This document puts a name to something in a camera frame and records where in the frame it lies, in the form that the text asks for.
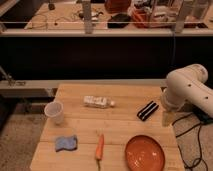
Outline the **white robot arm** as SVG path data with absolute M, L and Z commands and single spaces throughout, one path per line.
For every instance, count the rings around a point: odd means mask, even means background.
M 166 88 L 160 97 L 166 111 L 178 111 L 185 101 L 213 118 L 213 89 L 207 87 L 208 71 L 201 64 L 175 69 L 166 76 Z

